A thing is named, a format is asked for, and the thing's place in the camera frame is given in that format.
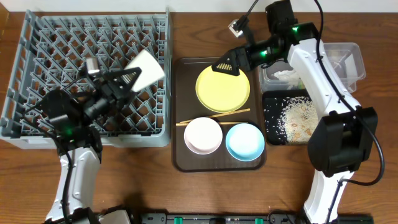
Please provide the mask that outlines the light blue bowl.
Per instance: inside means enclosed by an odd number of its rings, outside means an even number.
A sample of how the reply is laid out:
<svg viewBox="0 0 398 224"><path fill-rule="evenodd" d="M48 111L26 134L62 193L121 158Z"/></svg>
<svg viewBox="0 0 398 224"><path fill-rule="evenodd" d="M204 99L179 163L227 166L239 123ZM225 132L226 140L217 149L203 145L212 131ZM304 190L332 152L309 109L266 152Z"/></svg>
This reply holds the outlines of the light blue bowl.
<svg viewBox="0 0 398 224"><path fill-rule="evenodd" d="M227 132L225 144L229 154L243 162L257 159L265 149L265 140L260 129L249 123L233 126Z"/></svg>

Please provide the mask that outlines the white cup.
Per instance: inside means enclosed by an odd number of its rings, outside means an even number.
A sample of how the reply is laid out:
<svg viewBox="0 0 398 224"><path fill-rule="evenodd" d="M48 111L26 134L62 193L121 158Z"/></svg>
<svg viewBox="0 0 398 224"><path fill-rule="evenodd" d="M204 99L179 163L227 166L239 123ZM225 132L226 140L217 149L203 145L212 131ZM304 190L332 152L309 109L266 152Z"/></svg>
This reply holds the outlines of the white cup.
<svg viewBox="0 0 398 224"><path fill-rule="evenodd" d="M147 50L141 50L137 56L134 57L126 66L125 70L139 67L141 74L136 79L132 86L132 91L139 93L145 87L159 81L165 77L165 72L158 63L157 59L153 57Z"/></svg>

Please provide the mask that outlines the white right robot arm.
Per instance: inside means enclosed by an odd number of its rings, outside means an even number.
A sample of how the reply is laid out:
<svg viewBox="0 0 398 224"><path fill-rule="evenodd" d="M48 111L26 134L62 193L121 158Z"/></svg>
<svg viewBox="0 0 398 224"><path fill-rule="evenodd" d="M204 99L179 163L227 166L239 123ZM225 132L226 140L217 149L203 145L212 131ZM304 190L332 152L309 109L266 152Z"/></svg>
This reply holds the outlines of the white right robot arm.
<svg viewBox="0 0 398 224"><path fill-rule="evenodd" d="M236 77L241 70L287 62L299 75L317 115L318 125L308 142L308 156L315 168L312 188L303 210L307 223L336 220L342 193L372 147L379 147L375 135L377 114L363 108L344 87L324 54L321 27L300 23L289 1L276 1L266 7L271 36L255 42L246 16L230 25L244 34L247 44L227 51L211 71Z"/></svg>

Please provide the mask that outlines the white tissue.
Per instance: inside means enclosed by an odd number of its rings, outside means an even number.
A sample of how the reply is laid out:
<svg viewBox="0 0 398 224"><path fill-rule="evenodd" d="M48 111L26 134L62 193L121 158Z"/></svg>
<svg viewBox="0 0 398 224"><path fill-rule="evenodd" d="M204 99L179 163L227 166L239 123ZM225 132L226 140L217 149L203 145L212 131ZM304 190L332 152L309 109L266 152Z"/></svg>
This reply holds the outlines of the white tissue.
<svg viewBox="0 0 398 224"><path fill-rule="evenodd" d="M292 81L299 79L299 76L295 70L278 71L272 74L272 76L276 77L278 80Z"/></svg>

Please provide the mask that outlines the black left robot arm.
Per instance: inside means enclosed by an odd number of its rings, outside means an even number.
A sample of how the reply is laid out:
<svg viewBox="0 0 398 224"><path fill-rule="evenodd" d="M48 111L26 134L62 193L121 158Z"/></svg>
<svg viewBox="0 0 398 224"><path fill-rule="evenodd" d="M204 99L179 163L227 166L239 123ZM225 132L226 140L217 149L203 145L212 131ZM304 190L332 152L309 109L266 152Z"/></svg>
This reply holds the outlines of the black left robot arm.
<svg viewBox="0 0 398 224"><path fill-rule="evenodd" d="M46 223L100 223L92 211L96 176L102 161L103 144L94 120L127 105L135 94L135 81L119 78L100 81L95 90L69 94L52 90L34 108L49 118L61 174L54 203Z"/></svg>

